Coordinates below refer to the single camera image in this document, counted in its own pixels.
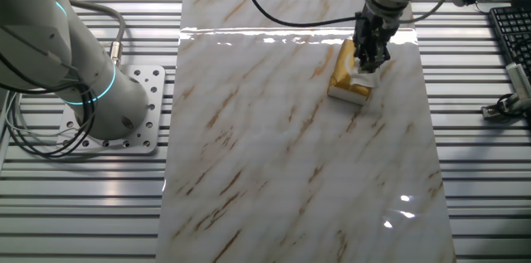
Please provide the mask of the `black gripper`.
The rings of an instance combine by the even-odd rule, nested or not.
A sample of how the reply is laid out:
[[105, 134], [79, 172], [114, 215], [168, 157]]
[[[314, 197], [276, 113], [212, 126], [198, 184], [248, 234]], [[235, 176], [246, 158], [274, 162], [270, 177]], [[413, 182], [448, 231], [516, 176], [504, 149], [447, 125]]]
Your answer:
[[[374, 73], [385, 61], [391, 57], [388, 50], [378, 50], [377, 44], [386, 46], [390, 38], [395, 35], [398, 24], [388, 23], [382, 17], [372, 12], [357, 12], [353, 43], [354, 58], [358, 71]], [[376, 53], [368, 59], [368, 53]]]

